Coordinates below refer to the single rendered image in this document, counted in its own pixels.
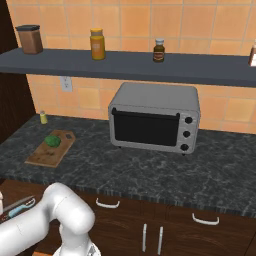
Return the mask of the dark wooden drawer front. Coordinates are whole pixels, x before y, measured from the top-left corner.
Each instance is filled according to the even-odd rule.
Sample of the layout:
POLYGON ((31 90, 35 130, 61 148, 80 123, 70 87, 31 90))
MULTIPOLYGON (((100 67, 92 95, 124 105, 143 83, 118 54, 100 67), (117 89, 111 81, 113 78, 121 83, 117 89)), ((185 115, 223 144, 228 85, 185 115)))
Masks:
POLYGON ((181 206, 169 206, 166 213, 166 219, 175 224, 184 224, 204 229, 212 228, 213 230, 224 232, 236 232, 239 234, 256 232, 256 220, 254 219, 181 206), (192 213, 194 213, 197 218, 208 221, 215 221, 217 217, 219 217, 220 223, 217 226, 207 226, 196 223, 192 219, 192 213))
POLYGON ((83 191, 77 191, 79 197, 81 197, 93 210, 101 212, 110 212, 119 215, 128 215, 136 218, 144 219, 166 219, 167 206, 164 204, 148 202, 145 200, 133 200, 122 198, 118 196, 107 196, 89 194, 83 191), (99 198, 101 203, 116 204, 120 201, 120 205, 116 209, 106 209, 96 205, 96 198, 99 198))

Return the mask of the yellow bottle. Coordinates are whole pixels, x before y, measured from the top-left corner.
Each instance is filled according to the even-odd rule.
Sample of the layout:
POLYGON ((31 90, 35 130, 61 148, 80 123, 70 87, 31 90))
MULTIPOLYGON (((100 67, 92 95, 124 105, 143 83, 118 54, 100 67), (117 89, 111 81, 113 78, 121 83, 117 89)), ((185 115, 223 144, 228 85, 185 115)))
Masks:
POLYGON ((105 38, 102 28, 92 28, 90 30, 91 55, 93 60, 103 60, 105 58, 105 38))

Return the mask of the black toaster oven door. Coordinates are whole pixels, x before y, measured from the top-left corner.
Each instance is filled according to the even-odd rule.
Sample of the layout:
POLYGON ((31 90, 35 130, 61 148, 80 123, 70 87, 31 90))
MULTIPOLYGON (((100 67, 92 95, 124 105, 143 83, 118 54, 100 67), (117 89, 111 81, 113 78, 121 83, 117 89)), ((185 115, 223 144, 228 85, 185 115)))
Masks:
POLYGON ((118 141, 161 146, 177 144, 179 120, 114 116, 115 139, 118 141))

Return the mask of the dark wooden tall cabinet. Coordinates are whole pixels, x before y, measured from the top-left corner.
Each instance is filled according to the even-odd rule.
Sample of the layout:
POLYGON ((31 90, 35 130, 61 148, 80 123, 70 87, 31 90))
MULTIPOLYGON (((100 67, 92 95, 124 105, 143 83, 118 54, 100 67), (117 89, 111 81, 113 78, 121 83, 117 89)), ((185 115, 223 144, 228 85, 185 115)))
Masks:
MULTIPOLYGON (((0 55, 18 47, 6 0, 0 0, 0 55)), ((35 115, 25 74, 0 72, 0 144, 35 115)))

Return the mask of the small dark bottle, white cap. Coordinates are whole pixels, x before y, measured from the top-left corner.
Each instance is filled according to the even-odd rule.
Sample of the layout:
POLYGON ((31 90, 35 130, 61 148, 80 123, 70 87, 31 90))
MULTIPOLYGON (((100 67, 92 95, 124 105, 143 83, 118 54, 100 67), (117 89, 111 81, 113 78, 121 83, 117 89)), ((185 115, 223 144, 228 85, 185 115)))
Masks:
POLYGON ((164 55, 165 55, 164 40, 156 39, 155 43, 156 43, 156 45, 153 49, 153 61, 154 62, 163 62, 164 55))

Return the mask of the silver toaster oven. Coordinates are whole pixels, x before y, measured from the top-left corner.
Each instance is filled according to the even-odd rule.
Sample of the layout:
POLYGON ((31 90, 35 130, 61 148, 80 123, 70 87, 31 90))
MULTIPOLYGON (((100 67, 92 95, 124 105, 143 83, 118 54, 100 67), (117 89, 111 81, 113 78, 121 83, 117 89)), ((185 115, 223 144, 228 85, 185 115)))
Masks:
POLYGON ((108 115, 110 140, 115 146, 180 154, 190 154, 195 149, 201 114, 198 92, 193 86, 124 82, 108 106, 108 115), (172 147, 116 140, 114 117, 111 114, 113 108, 116 108, 118 111, 162 115, 175 115, 179 113, 177 144, 172 147), (185 123, 186 117, 192 117, 192 123, 185 123), (189 131, 191 133, 190 136, 185 138, 183 136, 184 131, 189 131), (187 144, 189 149, 182 151, 180 148, 182 144, 187 144))

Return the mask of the wooden cutting board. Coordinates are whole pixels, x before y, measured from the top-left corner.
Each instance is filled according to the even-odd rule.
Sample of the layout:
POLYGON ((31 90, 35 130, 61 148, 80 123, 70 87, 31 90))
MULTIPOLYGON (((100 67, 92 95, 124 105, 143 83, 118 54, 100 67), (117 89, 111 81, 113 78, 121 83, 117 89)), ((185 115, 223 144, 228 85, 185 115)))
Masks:
POLYGON ((55 148, 42 142, 26 159, 26 164, 56 168, 76 140, 72 131, 53 130, 50 135, 59 137, 60 145, 55 148))

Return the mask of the white and brown container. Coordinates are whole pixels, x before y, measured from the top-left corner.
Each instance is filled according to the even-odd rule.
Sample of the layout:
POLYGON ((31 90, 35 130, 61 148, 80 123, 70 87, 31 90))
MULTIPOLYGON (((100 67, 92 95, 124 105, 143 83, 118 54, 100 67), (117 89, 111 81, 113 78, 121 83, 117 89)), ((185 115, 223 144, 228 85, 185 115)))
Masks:
POLYGON ((251 48, 248 65, 251 66, 251 67, 256 67, 256 39, 255 39, 254 44, 251 48))

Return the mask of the white wall outlet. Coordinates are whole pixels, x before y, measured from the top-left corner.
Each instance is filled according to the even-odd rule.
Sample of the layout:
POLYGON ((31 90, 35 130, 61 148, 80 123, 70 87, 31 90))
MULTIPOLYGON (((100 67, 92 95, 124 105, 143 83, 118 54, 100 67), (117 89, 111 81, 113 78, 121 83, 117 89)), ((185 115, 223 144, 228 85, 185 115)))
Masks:
POLYGON ((61 76, 60 77, 60 84, 61 84, 62 90, 64 92, 72 92, 73 91, 72 79, 70 77, 61 76))

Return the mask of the dark grey wall shelf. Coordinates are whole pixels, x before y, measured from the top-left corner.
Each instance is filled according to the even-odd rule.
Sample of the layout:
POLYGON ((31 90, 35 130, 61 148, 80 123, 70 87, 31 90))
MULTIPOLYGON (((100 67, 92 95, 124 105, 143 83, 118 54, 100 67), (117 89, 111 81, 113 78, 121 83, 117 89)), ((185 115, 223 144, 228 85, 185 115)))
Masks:
POLYGON ((88 50, 16 48, 0 54, 0 72, 256 88, 246 56, 168 53, 156 63, 151 53, 109 51, 96 61, 88 50))

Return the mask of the green broccoli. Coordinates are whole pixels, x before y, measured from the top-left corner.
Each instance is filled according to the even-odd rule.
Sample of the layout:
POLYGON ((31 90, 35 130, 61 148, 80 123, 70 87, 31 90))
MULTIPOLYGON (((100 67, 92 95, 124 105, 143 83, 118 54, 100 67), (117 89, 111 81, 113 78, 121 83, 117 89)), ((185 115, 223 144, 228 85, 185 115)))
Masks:
POLYGON ((61 143, 61 139, 56 135, 49 135, 44 139, 44 142, 50 147, 57 148, 61 143))

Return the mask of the dark wooden cupboard door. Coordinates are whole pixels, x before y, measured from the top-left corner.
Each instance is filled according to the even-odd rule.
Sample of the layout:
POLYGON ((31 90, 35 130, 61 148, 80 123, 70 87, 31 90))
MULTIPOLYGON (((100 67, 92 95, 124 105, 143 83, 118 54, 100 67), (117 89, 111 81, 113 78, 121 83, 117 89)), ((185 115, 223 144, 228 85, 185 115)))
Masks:
POLYGON ((244 256, 252 233, 165 222, 160 256, 244 256))
POLYGON ((97 215, 89 234, 100 250, 101 256, 144 256, 145 252, 142 251, 144 223, 146 222, 135 217, 97 215))

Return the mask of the open dark wooden drawer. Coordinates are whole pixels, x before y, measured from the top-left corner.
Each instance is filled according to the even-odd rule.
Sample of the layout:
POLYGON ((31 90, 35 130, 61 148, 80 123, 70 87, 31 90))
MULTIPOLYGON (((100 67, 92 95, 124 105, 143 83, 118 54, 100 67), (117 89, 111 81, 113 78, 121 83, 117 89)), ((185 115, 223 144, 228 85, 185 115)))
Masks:
POLYGON ((3 207, 7 207, 29 196, 34 196, 36 202, 39 202, 46 188, 47 185, 0 179, 0 192, 3 195, 3 207))

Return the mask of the brown jar with dark lid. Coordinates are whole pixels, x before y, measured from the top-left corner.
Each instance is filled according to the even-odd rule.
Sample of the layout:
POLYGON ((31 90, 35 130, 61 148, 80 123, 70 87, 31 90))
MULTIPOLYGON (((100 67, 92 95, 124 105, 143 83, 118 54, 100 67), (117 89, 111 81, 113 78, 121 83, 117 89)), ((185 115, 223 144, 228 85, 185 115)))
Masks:
POLYGON ((38 54, 43 51, 39 25, 20 25, 16 30, 25 54, 38 54))

